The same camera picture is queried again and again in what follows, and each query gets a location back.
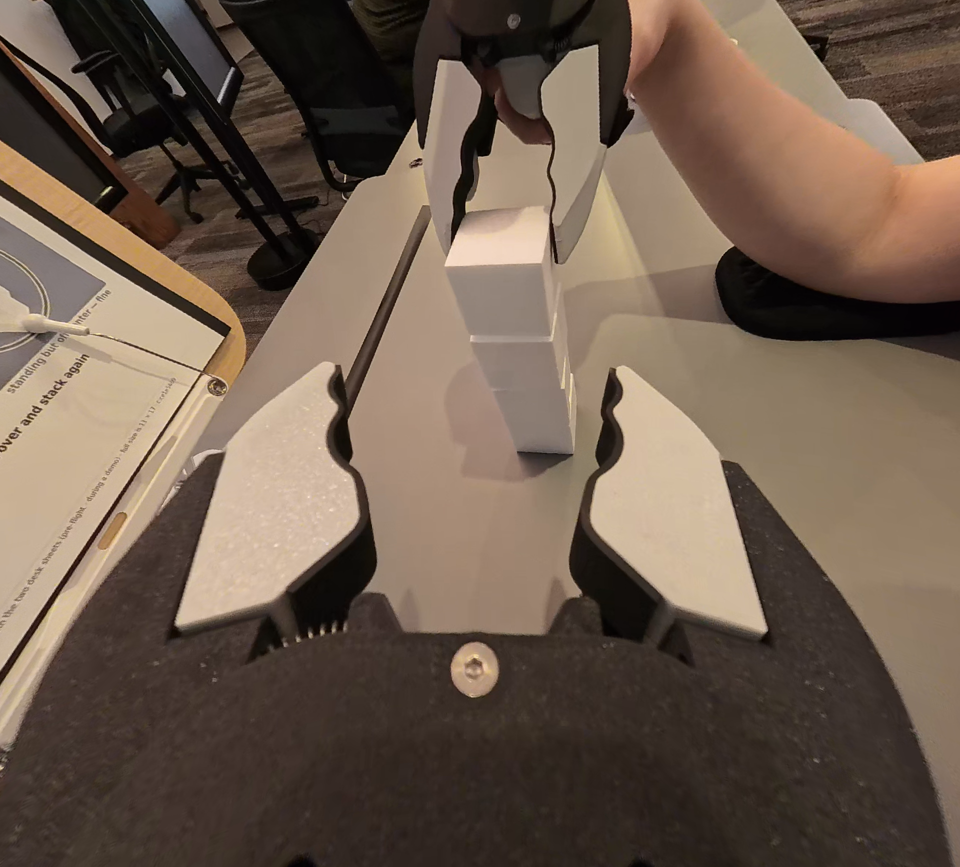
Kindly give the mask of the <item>person's right forearm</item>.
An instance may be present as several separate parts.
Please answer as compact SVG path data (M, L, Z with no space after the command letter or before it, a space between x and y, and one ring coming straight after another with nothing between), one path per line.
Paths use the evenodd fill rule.
M699 0L628 0L627 91L702 210L798 285L959 297L959 158L896 165L765 77Z

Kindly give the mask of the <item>wooden board document stand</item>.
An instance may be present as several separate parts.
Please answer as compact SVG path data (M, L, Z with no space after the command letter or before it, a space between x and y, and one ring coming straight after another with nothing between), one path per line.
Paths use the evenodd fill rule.
M187 454L243 366L246 340L234 310L210 286L154 249L95 202L24 156L6 138L2 138L2 185L19 191L117 258L230 325L230 333L200 373L193 398L181 406L130 479L89 547L36 623L20 656L2 676L2 752L8 752L17 742L43 676L74 621L171 493Z

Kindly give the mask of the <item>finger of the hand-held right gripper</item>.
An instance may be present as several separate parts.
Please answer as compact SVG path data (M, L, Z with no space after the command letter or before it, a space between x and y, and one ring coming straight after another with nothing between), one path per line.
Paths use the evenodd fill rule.
M479 160L496 131L494 98L460 60L440 59L423 146L424 179L438 241L450 249L474 199Z
M567 261L590 218L607 151L601 142L598 47L566 53L539 93L552 143L547 178L554 259Z

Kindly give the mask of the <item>black wrist rest pad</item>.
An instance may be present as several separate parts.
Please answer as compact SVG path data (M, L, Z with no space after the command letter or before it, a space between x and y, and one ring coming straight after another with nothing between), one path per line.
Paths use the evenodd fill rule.
M740 330L771 340L885 340L957 333L959 303L888 303L812 290L753 261L738 248L719 259L721 308Z

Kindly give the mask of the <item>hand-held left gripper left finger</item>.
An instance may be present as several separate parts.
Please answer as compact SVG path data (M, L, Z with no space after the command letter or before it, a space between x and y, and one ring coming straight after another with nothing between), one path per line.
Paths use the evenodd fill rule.
M342 370L321 362L230 439L178 633L265 618L279 638L306 639L346 621L378 564L348 418Z

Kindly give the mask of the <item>white foam cube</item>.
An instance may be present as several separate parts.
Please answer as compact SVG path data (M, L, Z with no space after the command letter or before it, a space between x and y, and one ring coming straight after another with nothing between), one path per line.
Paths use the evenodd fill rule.
M557 386L493 390L493 396L518 453L574 453L577 393L570 371Z
M466 213L445 270L470 334L534 338L553 333L558 287L544 207Z
M547 336L470 336L470 346L488 386L494 391L540 390L570 381L570 354L565 303L554 307Z

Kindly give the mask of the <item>printed paper sheet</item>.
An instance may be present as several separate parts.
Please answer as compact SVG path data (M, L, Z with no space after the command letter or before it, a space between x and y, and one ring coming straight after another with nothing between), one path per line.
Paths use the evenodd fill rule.
M1 664L231 326L2 184Z

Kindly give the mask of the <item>person's right hand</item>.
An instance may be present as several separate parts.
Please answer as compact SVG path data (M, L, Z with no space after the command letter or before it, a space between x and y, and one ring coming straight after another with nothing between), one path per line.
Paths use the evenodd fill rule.
M552 131L543 117L529 117L510 102L506 89L499 87L493 93L498 119L521 142L528 145L551 145Z

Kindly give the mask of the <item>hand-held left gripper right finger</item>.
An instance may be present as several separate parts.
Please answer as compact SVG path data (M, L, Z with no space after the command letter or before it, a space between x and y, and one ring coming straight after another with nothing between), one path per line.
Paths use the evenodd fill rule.
M758 642L762 600L714 443L634 370L610 368L570 575L606 633L661 643L678 625Z

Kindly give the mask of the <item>black display floor stand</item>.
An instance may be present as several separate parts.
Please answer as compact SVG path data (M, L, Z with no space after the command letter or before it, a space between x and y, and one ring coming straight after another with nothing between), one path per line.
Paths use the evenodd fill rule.
M204 165L223 186L240 213L263 238L247 261L246 271L265 290L293 287L318 250L318 234L303 227L282 198L257 156L234 125L232 117L243 74L228 48L210 25L195 0L127 0L148 40L153 41L164 63L182 87L187 100L210 133L237 166L260 201L252 202L246 189L222 162L173 95L160 75L102 0L78 0L98 25L114 50L126 61L142 84L182 131Z

